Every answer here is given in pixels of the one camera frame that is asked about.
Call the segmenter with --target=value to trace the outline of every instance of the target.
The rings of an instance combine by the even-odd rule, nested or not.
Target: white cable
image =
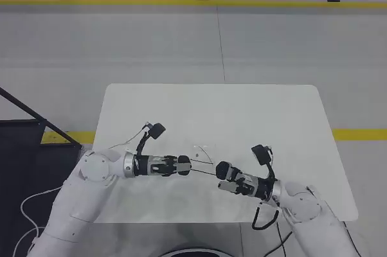
[[[58,187],[58,188],[54,188],[54,189],[52,189],[52,190],[46,190],[46,191],[44,191],[44,192],[42,192],[42,193],[36,193],[36,194],[34,194],[34,195],[31,195],[30,197],[27,197],[25,200],[23,200],[22,201],[22,203],[21,203],[21,206],[20,206],[20,209],[21,209],[21,213],[22,213],[22,215],[24,215],[24,217],[26,218],[26,219],[28,219],[32,224],[33,224],[33,226],[34,226],[34,228],[32,229],[32,230],[34,230],[34,229],[36,229],[36,231],[37,231],[37,236],[35,237],[35,238],[38,238],[39,237],[39,227],[38,227],[38,225],[24,212],[24,204],[25,204],[25,202],[27,201],[27,200],[29,200],[29,199],[31,199],[31,198],[33,198],[33,197],[36,197],[36,196],[38,196],[38,195],[44,195],[44,194],[46,194],[46,193],[51,193],[51,192],[53,192],[53,191],[56,191],[56,190],[59,190],[59,189],[61,189],[62,188],[62,186],[60,186],[60,187]]]
[[[34,231],[36,229],[36,227],[34,227],[33,229],[29,230],[28,232],[26,232],[19,240],[18,242],[16,243],[15,245],[15,248],[13,249],[13,254],[12,254],[12,257],[15,257],[15,254],[16,254],[16,250],[18,249],[18,246],[19,244],[21,243],[22,239],[25,238],[25,236],[27,236],[29,233],[31,233],[32,231]]]
[[[143,130],[144,128],[145,128],[145,126],[143,126],[143,127],[141,128],[141,130],[140,130],[138,133],[135,134],[135,136],[131,137],[131,138],[128,139],[126,142],[120,143],[120,144],[117,144],[117,145],[113,145],[113,146],[109,147],[108,149],[112,149],[112,148],[117,147],[117,146],[120,146],[120,145],[127,145],[127,144],[128,144],[129,142],[131,142],[137,135],[139,135],[139,134],[142,132],[142,130]]]

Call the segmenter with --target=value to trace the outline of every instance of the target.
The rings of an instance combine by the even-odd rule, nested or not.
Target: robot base
[[[232,257],[218,250],[191,248],[166,253],[161,257]]]

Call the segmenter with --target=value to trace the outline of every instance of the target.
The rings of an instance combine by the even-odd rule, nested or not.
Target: small object
[[[251,150],[261,166],[271,162],[272,159],[269,155],[269,151],[271,151],[271,149],[268,146],[257,145],[252,147]]]
[[[150,135],[153,139],[157,139],[164,131],[166,128],[162,126],[160,123],[156,123],[152,127],[149,128],[148,130],[148,135]]]

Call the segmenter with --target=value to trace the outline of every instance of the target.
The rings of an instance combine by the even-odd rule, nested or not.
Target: black fabric
[[[11,257],[18,239],[33,225],[19,206],[28,196],[57,188],[75,167],[80,149],[72,144],[40,145],[44,125],[37,120],[0,121],[0,257]],[[45,226],[52,192],[28,200],[25,212]],[[16,256],[26,256],[35,232],[19,245]]]
[[[44,129],[37,120],[0,121],[0,256],[5,256],[5,242],[24,197],[27,174],[34,169]]]

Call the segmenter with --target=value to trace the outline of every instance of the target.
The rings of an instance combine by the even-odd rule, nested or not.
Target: black cable
[[[205,173],[205,174],[208,174],[208,175],[212,175],[212,176],[216,176],[215,174],[212,174],[212,173],[209,173],[209,172],[203,172],[202,170],[194,170],[194,169],[191,169],[195,172],[202,172],[202,173]]]
[[[356,248],[356,245],[355,245],[355,243],[354,243],[352,237],[350,236],[350,233],[349,233],[347,224],[345,223],[345,221],[342,221],[342,223],[343,223],[343,225],[345,226],[346,231],[348,232],[348,236],[349,236],[350,242],[351,242],[352,245],[354,246],[356,253],[358,254],[359,257],[362,257],[361,254],[359,253],[358,249]]]
[[[253,217],[252,228],[253,230],[265,230],[275,223],[276,219],[278,218],[279,211],[276,210],[275,214],[273,215],[273,219],[267,224],[263,225],[262,227],[255,227],[255,224],[257,223],[257,220],[258,220],[258,215],[259,215],[259,207],[257,207],[255,217]]]
[[[279,230],[279,223],[278,222],[276,223],[276,230],[278,230],[279,239],[281,240],[283,255],[286,257],[284,241],[282,240],[281,230]]]
[[[276,250],[278,250],[279,248],[281,248],[281,246],[284,245],[284,243],[288,240],[288,238],[292,235],[292,232],[289,232],[289,234],[285,237],[285,239],[283,240],[283,242],[278,245],[277,247],[275,247],[274,249],[270,250],[269,252],[267,252],[264,257],[267,257],[268,255],[270,255],[271,253],[275,252]]]
[[[213,163],[207,163],[206,161],[198,161],[198,160],[195,160],[195,159],[190,159],[191,161],[196,161],[198,163],[206,163],[206,164],[213,164]]]
[[[143,147],[145,146],[145,143],[147,142],[150,135],[148,135],[147,132],[143,134],[143,137],[141,138],[141,141],[139,142],[138,146],[136,147],[136,155],[141,155]]]

